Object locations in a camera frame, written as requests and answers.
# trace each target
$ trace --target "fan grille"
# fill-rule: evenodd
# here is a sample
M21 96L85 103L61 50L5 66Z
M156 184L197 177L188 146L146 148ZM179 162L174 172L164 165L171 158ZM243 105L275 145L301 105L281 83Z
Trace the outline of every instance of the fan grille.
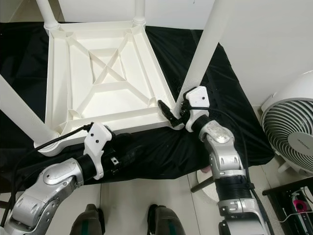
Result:
M290 134L299 132L313 136L313 102L286 101L271 107L263 120L263 128L272 146L300 167L313 171L313 156L296 151L290 145Z

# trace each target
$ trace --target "tiled floor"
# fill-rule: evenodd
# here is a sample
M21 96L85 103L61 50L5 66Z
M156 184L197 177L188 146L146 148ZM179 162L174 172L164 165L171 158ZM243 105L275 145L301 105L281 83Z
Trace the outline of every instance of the tiled floor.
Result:
M64 21L58 0L49 0L56 19ZM35 0L25 0L22 9L13 17L14 22L43 21ZM259 107L253 107L258 119ZM280 159L274 158L263 166L250 168L251 179L273 224L275 234L283 235L269 200L261 192L270 187L299 180L288 170L277 173ZM208 200L202 191L191 193L197 184L196 173L175 180L132 180L103 185L83 186L76 190L58 208L47 235L68 235L75 218L85 210L86 204L100 206L105 214L106 234L144 235L147 230L147 211L150 204L166 205L180 218L187 235L217 235L218 223L222 220L215 203ZM0 199L7 200L9 194Z

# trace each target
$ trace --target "pink object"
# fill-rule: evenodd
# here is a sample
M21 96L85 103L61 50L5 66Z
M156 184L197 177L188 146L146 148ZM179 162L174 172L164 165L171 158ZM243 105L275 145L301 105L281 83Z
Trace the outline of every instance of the pink object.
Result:
M201 171L202 171L203 173L208 173L209 171L211 171L211 167L208 165L207 167L201 169Z
M308 211L307 204L302 200L294 200L293 204L296 207L297 212L307 212Z

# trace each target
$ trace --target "white electric fan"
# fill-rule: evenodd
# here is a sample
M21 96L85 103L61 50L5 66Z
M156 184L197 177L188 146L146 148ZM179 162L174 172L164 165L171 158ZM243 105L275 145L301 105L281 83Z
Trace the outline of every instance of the white electric fan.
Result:
M263 130L286 161L282 168L313 175L313 70L273 94L261 108Z

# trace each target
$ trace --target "white floor tile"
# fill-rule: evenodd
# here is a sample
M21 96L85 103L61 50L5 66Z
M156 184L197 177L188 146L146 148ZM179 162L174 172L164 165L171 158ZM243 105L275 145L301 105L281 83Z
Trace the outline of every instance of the white floor tile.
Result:
M101 208L105 215L106 234L146 234L151 204L172 209L187 235L199 234L187 176L176 180L136 179L103 184Z
M68 235L77 216L87 204L100 207L101 185L86 185L75 190L57 209L46 235Z
M289 168L282 173L278 173L278 167L281 166L284 162L285 161L281 157L275 156L269 163L262 165L262 169L267 177L271 188L275 188L306 178L305 176L299 175L292 168Z
M268 180L261 166L251 166L249 168L250 178L255 186L255 191L258 195L262 194L262 191L270 189Z

